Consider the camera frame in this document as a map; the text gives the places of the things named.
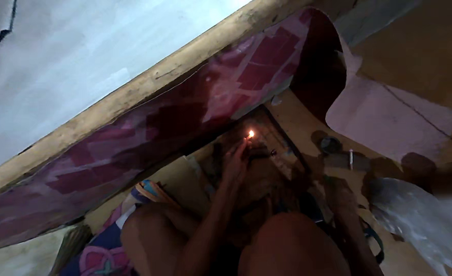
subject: knee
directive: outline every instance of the knee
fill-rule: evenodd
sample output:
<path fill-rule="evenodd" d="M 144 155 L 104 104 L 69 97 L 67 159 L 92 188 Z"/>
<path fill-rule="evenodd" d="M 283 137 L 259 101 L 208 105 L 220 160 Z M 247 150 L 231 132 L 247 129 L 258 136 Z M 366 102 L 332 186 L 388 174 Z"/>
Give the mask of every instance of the knee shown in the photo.
<path fill-rule="evenodd" d="M 164 215 L 161 205 L 158 203 L 149 203 L 137 208 L 124 223 L 123 229 L 126 225 L 133 225 L 140 228 L 141 226 L 149 228 L 152 226 L 163 226 L 169 223 L 169 219 Z"/>
<path fill-rule="evenodd" d="M 268 219 L 260 230 L 279 235 L 292 235 L 306 233 L 316 228 L 316 224 L 301 213 L 280 213 Z"/>

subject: person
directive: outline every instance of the person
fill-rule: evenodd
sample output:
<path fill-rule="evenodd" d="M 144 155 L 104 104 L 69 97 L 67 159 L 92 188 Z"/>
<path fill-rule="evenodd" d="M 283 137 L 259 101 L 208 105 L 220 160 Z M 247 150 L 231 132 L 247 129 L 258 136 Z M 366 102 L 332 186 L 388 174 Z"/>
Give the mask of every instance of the person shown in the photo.
<path fill-rule="evenodd" d="M 244 139 L 226 153 L 223 178 L 210 210 L 199 222 L 171 204 L 151 203 L 135 210 L 125 221 L 121 241 L 141 276 L 201 276 L 224 240 L 235 201 L 247 172 Z M 327 203 L 336 229 L 344 240 L 342 250 L 302 213 L 270 217 L 250 245 L 241 251 L 240 276 L 382 275 L 363 235 L 357 202 L 346 185 L 326 186 Z"/>

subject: plastic bag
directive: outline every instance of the plastic bag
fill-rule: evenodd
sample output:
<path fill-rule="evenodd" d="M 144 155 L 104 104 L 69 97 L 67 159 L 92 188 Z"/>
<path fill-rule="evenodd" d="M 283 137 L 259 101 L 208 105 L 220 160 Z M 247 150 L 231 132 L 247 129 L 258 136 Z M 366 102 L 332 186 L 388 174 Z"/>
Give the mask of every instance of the plastic bag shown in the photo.
<path fill-rule="evenodd" d="M 452 206 L 416 185 L 393 178 L 371 182 L 372 213 L 389 232 L 411 243 L 432 268 L 452 268 Z"/>

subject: fingers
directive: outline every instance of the fingers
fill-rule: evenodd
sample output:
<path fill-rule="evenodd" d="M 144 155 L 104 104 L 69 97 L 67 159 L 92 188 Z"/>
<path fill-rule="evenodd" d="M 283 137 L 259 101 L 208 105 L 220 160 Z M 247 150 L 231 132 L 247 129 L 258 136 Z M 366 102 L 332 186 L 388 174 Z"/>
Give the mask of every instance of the fingers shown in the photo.
<path fill-rule="evenodd" d="M 246 149 L 247 145 L 248 145 L 247 139 L 243 138 L 243 140 L 241 141 L 240 146 L 238 147 L 238 149 L 234 153 L 234 157 L 235 158 L 241 158 L 241 155 L 243 154 L 243 152 Z"/>

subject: wooden board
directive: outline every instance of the wooden board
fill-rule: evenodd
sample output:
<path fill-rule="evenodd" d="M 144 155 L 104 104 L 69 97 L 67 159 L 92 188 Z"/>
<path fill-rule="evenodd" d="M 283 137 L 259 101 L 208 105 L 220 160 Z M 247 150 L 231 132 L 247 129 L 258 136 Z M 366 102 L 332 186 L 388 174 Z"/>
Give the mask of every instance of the wooden board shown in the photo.
<path fill-rule="evenodd" d="M 278 23 L 311 0 L 253 0 L 0 166 L 0 189 L 15 184 L 224 47 Z"/>

